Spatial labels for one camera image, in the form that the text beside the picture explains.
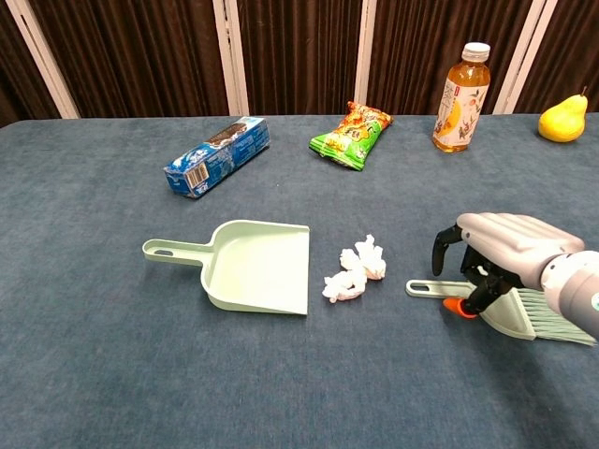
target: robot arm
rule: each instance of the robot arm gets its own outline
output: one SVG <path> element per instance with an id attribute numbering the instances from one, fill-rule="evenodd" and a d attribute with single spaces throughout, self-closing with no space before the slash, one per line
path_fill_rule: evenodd
<path id="1" fill-rule="evenodd" d="M 460 271 L 477 287 L 454 311 L 475 317 L 513 287 L 542 290 L 555 312 L 599 338 L 599 253 L 584 242 L 533 217 L 464 213 L 440 232 L 432 272 L 443 270 L 449 244 L 468 244 Z"/>

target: bottle cap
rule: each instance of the bottle cap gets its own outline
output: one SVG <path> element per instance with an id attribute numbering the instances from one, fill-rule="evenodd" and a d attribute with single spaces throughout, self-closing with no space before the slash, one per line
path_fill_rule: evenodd
<path id="1" fill-rule="evenodd" d="M 483 42 L 468 42 L 461 52 L 461 59 L 473 63 L 484 63 L 489 59 L 490 46 Z"/>

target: blue box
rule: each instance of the blue box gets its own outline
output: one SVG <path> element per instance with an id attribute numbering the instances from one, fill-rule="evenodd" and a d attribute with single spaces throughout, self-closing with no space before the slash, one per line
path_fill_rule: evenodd
<path id="1" fill-rule="evenodd" d="M 266 120 L 241 117 L 164 167 L 168 185 L 175 194 L 200 198 L 269 145 Z"/>

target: curtain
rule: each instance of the curtain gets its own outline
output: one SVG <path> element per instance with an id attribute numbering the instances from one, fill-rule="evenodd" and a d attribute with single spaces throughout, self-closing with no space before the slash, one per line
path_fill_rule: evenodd
<path id="1" fill-rule="evenodd" d="M 228 115 L 211 0 L 30 0 L 82 117 Z"/>
<path id="2" fill-rule="evenodd" d="M 250 111 L 345 114 L 361 0 L 238 0 Z"/>
<path id="3" fill-rule="evenodd" d="M 532 0 L 378 0 L 368 103 L 392 114 L 436 114 L 464 44 L 490 45 L 491 113 Z"/>
<path id="4" fill-rule="evenodd" d="M 582 92 L 599 111 L 599 2 L 558 2 L 515 112 L 539 113 Z"/>
<path id="5" fill-rule="evenodd" d="M 60 114 L 6 2 L 0 2 L 0 127 Z"/>

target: plastic bottle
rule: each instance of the plastic bottle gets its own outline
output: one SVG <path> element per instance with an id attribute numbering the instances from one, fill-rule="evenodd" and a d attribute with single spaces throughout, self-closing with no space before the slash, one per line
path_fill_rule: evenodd
<path id="1" fill-rule="evenodd" d="M 469 42 L 447 74 L 432 141 L 442 152 L 463 152 L 475 132 L 490 84 L 490 46 Z"/>

